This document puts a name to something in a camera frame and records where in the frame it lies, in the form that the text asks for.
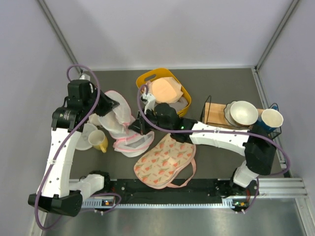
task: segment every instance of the metal corner post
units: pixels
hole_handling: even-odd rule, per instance
[[[284,17],[282,18],[282,20],[280,21],[279,26],[277,27],[275,33],[273,34],[272,38],[270,39],[265,51],[263,52],[263,54],[261,55],[257,66],[255,67],[255,69],[257,71],[259,71],[262,67],[262,65],[264,64],[266,58],[268,57],[269,53],[271,52],[273,46],[275,45],[277,39],[279,38],[281,32],[283,31],[284,27],[286,26],[288,20],[291,18],[292,14],[295,12],[298,3],[300,2],[300,0],[293,0],[288,8],[288,10],[286,11]]]
[[[43,14],[45,15],[48,23],[50,24],[51,28],[53,29],[53,31],[55,32],[57,39],[59,40],[59,42],[61,43],[65,53],[67,54],[67,56],[69,57],[70,61],[73,64],[78,64],[77,59],[75,58],[71,48],[69,47],[69,44],[67,43],[62,31],[60,30],[55,18],[53,17],[49,7],[47,6],[45,0],[36,0],[36,2],[38,3],[39,7],[41,8]],[[77,72],[80,74],[81,71],[78,67],[75,68],[77,70]]]

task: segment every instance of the white saucer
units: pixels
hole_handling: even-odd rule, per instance
[[[229,104],[226,105],[225,109],[224,109],[224,118],[225,118],[225,122],[236,127],[236,128],[242,128],[239,124],[237,124],[232,116],[231,116],[231,113],[230,113],[230,109],[231,109],[231,106],[235,103],[236,101],[233,101]]]

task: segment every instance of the white wall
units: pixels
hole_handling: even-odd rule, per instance
[[[93,69],[256,65],[292,0],[46,0]]]
[[[315,206],[315,1],[302,0],[261,70],[270,102],[284,116],[282,141],[292,171]]]
[[[26,235],[70,65],[34,0],[0,4],[0,235]]]

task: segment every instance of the gray floor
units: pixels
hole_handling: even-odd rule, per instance
[[[55,217],[48,217],[50,225]],[[305,236],[294,200],[257,200],[245,215],[230,209],[119,209],[64,217],[44,236]]]
[[[256,85],[250,69],[191,69],[172,70],[173,74],[186,88],[192,98],[187,118],[199,119],[203,104],[208,95],[212,102],[226,104],[232,100],[245,100],[262,108]],[[136,117],[136,79],[145,71],[101,71],[97,72],[103,91],[116,90],[129,103],[132,114]],[[154,147],[164,136],[156,132]],[[107,153],[94,148],[87,151],[76,151],[71,168],[71,178],[86,176],[90,171],[102,170],[109,172],[111,178],[136,178],[133,166],[139,157],[128,158],[111,147],[113,139],[109,139]],[[244,157],[228,150],[210,146],[198,146],[196,151],[197,171],[194,178],[230,178],[236,167],[244,161]],[[281,170],[277,158],[272,172]],[[191,166],[188,165],[177,178],[188,178]]]

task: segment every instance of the white bowl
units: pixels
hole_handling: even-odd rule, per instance
[[[252,103],[246,101],[233,103],[230,114],[241,125],[252,125],[258,120],[257,108]]]

